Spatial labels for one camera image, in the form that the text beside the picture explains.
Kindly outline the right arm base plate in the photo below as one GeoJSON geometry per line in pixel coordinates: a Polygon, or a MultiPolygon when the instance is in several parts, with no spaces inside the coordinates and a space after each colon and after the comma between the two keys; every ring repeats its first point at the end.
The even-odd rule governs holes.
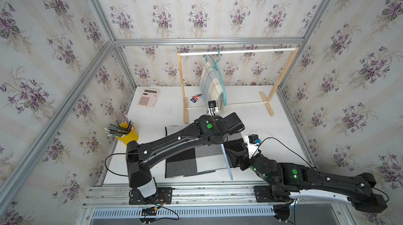
{"type": "Polygon", "coordinates": [[[288,203],[292,200],[284,185],[254,186],[254,194],[258,203],[288,203]]]}

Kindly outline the teal plastic hanger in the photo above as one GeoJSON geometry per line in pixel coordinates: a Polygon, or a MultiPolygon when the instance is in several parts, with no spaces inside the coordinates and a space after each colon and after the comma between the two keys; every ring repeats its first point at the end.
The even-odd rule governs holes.
{"type": "Polygon", "coordinates": [[[220,111],[227,105],[227,95],[218,63],[221,60],[221,52],[217,51],[218,60],[211,54],[204,55],[205,66],[202,71],[200,80],[201,92],[203,99],[212,101],[215,100],[220,111]]]}

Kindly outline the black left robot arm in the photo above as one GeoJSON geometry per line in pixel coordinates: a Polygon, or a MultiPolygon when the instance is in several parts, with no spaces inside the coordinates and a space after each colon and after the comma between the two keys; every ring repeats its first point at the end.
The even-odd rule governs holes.
{"type": "Polygon", "coordinates": [[[226,117],[202,115],[192,124],[169,136],[149,143],[127,144],[126,163],[129,186],[148,198],[157,193],[150,169],[183,151],[203,145],[220,145],[230,135],[242,132],[244,124],[236,113],[226,117]]]}

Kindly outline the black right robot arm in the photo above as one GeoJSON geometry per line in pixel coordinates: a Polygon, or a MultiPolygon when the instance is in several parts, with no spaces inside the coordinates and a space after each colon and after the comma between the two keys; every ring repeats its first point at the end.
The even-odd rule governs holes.
{"type": "Polygon", "coordinates": [[[230,164],[242,171],[251,169],[266,182],[254,187],[259,203],[288,203],[296,198],[335,199],[361,212],[381,213],[387,201],[373,192],[376,180],[365,172],[357,176],[341,176],[316,171],[293,163],[278,163],[257,153],[253,157],[247,151],[229,150],[230,164]]]}

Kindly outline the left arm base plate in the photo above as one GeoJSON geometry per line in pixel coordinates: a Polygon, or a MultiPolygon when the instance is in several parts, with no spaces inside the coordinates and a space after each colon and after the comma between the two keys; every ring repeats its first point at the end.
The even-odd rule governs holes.
{"type": "Polygon", "coordinates": [[[129,205],[163,205],[172,202],[171,187],[158,187],[157,192],[149,197],[143,197],[140,191],[133,188],[129,192],[129,205]]]}

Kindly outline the light blue plastic hanger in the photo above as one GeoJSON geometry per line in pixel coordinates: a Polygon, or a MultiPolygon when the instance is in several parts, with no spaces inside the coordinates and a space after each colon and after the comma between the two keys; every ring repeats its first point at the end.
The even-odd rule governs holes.
{"type": "Polygon", "coordinates": [[[225,160],[225,163],[226,163],[226,167],[227,167],[229,177],[230,177],[230,179],[232,181],[232,180],[234,180],[234,178],[233,178],[233,175],[232,175],[232,171],[231,171],[228,156],[227,156],[227,153],[226,153],[226,150],[225,150],[225,146],[224,146],[224,144],[221,144],[220,146],[221,146],[221,149],[222,149],[222,153],[223,153],[223,156],[224,156],[224,160],[225,160]]]}

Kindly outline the blue cream plaid scarf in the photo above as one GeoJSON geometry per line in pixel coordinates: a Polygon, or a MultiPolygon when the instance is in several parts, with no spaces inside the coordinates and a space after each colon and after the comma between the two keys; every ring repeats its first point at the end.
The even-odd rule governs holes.
{"type": "Polygon", "coordinates": [[[208,101],[216,101],[220,114],[225,112],[224,88],[218,71],[210,62],[206,62],[199,82],[200,92],[207,108],[208,101]]]}

